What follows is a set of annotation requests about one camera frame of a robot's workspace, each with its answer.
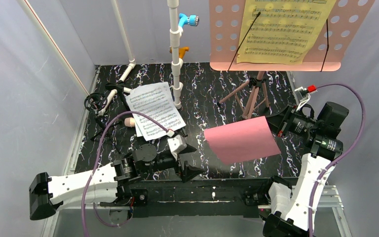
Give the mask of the orange clip on pipe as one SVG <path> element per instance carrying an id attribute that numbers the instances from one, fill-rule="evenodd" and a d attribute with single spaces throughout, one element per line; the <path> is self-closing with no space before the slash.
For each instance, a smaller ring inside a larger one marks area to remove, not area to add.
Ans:
<path id="1" fill-rule="evenodd" d="M 185 54 L 186 54 L 186 52 L 188 52 L 189 51 L 189 47 L 180 47 L 179 49 L 178 49 L 178 56 L 179 56 L 179 58 L 180 59 L 183 59 L 183 57 L 185 56 Z"/>

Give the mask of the pink music stand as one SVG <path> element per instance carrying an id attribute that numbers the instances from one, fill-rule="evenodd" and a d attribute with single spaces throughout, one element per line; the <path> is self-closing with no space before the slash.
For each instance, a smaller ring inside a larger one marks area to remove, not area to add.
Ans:
<path id="1" fill-rule="evenodd" d="M 333 72 L 372 0 L 211 0 L 217 71 Z"/>

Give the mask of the pink sheet music page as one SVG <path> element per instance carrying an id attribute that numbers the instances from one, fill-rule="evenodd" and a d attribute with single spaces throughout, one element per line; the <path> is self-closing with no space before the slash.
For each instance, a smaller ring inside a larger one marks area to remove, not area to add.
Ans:
<path id="1" fill-rule="evenodd" d="M 204 137 L 224 164 L 281 154 L 265 116 L 208 128 Z"/>

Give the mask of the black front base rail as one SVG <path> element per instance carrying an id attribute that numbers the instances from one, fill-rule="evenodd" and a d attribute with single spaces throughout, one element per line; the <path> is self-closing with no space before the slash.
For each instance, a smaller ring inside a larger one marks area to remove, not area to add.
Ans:
<path id="1" fill-rule="evenodd" d="M 130 186 L 135 218 L 154 216 L 243 216 L 258 218 L 269 208 L 265 191 L 272 181 L 294 187 L 293 177 L 141 181 Z"/>

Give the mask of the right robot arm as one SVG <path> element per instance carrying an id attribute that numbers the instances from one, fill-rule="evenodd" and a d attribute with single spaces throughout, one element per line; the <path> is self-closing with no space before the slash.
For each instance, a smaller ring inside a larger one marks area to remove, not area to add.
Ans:
<path id="1" fill-rule="evenodd" d="M 266 117 L 271 132 L 281 137 L 291 132 L 303 138 L 305 154 L 296 186 L 282 178 L 272 178 L 267 191 L 271 213 L 265 218 L 265 237 L 308 237 L 313 235 L 314 218 L 325 181 L 334 170 L 329 166 L 343 153 L 337 139 L 349 110 L 327 102 L 317 119 L 288 105 L 282 112 Z"/>

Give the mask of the blue clip on pipe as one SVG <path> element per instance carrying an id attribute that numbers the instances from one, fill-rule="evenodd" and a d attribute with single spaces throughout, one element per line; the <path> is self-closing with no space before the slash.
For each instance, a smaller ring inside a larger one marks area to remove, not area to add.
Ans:
<path id="1" fill-rule="evenodd" d="M 178 26 L 183 27 L 184 25 L 189 25 L 189 26 L 198 26 L 199 24 L 199 16 L 198 15 L 190 15 L 187 16 L 183 13 L 179 14 L 179 22 Z"/>

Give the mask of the white sheet music page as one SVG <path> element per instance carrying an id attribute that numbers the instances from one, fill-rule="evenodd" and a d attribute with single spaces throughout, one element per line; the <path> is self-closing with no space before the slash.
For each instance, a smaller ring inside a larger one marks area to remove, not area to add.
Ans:
<path id="1" fill-rule="evenodd" d="M 126 96 L 126 102 L 130 110 L 136 112 L 156 105 L 174 105 L 168 82 L 139 86 Z"/>
<path id="2" fill-rule="evenodd" d="M 186 126 L 184 119 L 174 105 L 156 105 L 138 109 L 137 111 L 152 118 L 166 129 L 161 128 L 144 116 L 133 114 L 137 135 L 143 136 L 146 141 L 165 136 L 167 130 L 177 131 Z"/>

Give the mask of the yellow sheet music page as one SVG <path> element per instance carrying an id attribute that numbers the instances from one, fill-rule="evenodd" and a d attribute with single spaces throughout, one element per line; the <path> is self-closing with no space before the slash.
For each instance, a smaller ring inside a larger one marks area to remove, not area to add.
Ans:
<path id="1" fill-rule="evenodd" d="M 301 64 L 336 1 L 247 0 L 237 63 Z"/>

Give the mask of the pink microphone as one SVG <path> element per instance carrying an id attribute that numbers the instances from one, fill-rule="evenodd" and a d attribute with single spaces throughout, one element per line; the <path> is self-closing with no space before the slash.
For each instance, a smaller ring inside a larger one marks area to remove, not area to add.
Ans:
<path id="1" fill-rule="evenodd" d="M 135 119 L 133 117 L 126 118 L 124 120 L 124 125 L 127 127 L 135 127 L 136 126 Z"/>

